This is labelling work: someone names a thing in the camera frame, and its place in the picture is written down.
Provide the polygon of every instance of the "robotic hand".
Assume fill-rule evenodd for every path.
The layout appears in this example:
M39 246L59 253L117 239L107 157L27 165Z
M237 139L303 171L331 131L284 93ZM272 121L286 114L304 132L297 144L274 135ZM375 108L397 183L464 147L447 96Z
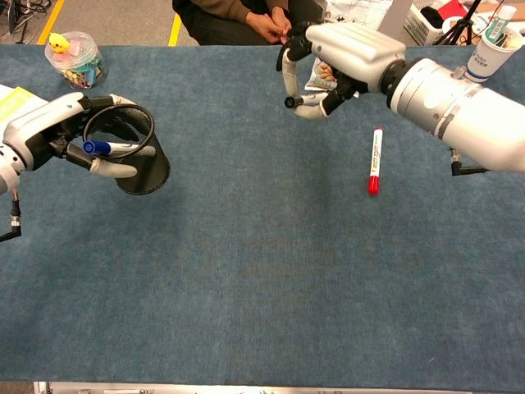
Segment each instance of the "robotic hand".
M34 171L55 156L111 178L127 178L137 174L135 167L89 156L71 143L81 135L94 114L116 104L133 103L115 95L87 98L80 92L71 93L7 125L0 140L0 195L12 191L13 202L11 232L0 236L0 241L21 235L17 188L22 171Z
M390 110L453 147L453 175L525 172L525 106L463 78L460 67L452 72L426 58L407 62L405 52L402 43L359 24L293 28L277 61L285 106L322 119L356 91L383 93ZM331 92L299 94L295 63L310 53L332 67L337 87ZM462 172L456 149L483 167Z

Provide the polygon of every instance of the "table surface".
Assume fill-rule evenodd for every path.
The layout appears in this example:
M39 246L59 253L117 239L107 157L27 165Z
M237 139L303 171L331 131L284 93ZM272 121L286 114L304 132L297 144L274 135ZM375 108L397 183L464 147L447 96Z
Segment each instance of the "table surface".
M454 67L471 50L408 57ZM102 52L109 77L87 94L150 110L171 176L131 196L58 159L22 174L0 379L525 390L522 175L452 177L448 147L379 94L294 117L278 48ZM525 103L524 61L487 85ZM42 47L0 46L0 70L44 99L71 91Z

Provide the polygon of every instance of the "person's hand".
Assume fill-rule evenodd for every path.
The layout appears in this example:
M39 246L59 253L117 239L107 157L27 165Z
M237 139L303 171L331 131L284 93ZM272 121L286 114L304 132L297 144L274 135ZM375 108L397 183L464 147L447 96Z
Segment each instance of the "person's hand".
M286 17L285 10L280 7L273 7L272 21L282 29L281 42L286 44L286 35L288 34L288 30L292 28L292 24Z
M249 12L244 22L270 44L276 44L281 39L282 28L277 26L267 14Z

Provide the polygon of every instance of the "marker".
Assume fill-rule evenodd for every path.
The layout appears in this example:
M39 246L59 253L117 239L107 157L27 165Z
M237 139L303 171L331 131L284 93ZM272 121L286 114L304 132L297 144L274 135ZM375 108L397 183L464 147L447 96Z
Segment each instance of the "marker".
M374 129L372 143L372 164L370 165L370 177L368 178L368 193L376 195L379 193L379 165L381 162L381 142L383 140L383 129Z
M139 147L137 144L116 144L114 142L106 141L85 141L82 149L86 154L124 154L131 152ZM135 152L137 156L155 156L157 150L154 146L144 146L138 152Z

